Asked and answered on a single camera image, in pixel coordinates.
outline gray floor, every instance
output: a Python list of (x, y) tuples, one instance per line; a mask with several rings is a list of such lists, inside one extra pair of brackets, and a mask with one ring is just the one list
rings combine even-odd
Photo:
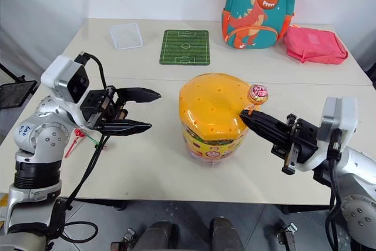
[[(277, 206), (240, 203), (211, 202), (160, 202), (134, 201), (118, 211), (112, 207), (75, 202), (67, 214), (67, 222), (86, 220), (99, 226), (98, 235), (90, 242), (73, 244), (58, 239), (53, 250), (109, 250), (112, 241), (120, 241), (131, 227), (138, 235), (158, 220), (168, 220), (179, 225), (178, 247), (209, 251), (208, 234), (210, 221), (216, 216), (231, 220), (241, 241), (248, 251), (285, 250), (278, 244), (277, 229), (294, 222), (298, 227), (295, 234), (297, 250), (330, 250), (324, 230), (325, 213), (307, 212), (284, 215)], [(75, 239), (92, 234), (92, 227), (68, 226), (65, 233)], [(345, 231), (339, 231), (341, 250), (350, 250)]]

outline green backpack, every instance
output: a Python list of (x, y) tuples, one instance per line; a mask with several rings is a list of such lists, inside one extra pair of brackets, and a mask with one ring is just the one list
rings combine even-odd
[(222, 12), (223, 39), (234, 48), (266, 48), (283, 37), (295, 0), (227, 0)]

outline yellow plastic jar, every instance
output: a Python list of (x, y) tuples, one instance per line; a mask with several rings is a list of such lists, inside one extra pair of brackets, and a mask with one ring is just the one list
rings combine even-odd
[(206, 73), (190, 80), (179, 94), (183, 137), (191, 155), (205, 163), (230, 156), (248, 128), (239, 117), (243, 109), (258, 109), (267, 89), (224, 73)]

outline pink pouch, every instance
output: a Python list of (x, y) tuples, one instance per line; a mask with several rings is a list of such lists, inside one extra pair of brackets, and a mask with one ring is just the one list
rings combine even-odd
[(302, 63), (311, 61), (338, 65), (348, 56), (340, 40), (329, 31), (290, 26), (284, 43), (287, 54)]

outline dinosaur print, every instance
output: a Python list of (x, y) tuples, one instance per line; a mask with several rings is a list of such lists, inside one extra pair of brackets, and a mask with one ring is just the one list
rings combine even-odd
[(253, 41), (256, 39), (259, 29), (258, 26), (262, 26), (263, 22), (266, 21), (267, 15), (264, 10), (273, 9), (278, 0), (250, 0), (252, 8), (248, 9), (243, 16), (238, 18), (230, 16), (229, 25), (234, 29), (241, 28), (244, 26), (255, 26), (255, 29), (245, 29), (243, 31), (236, 32), (234, 47), (244, 48), (245, 43), (244, 38), (249, 36), (247, 40), (248, 45), (254, 45)]

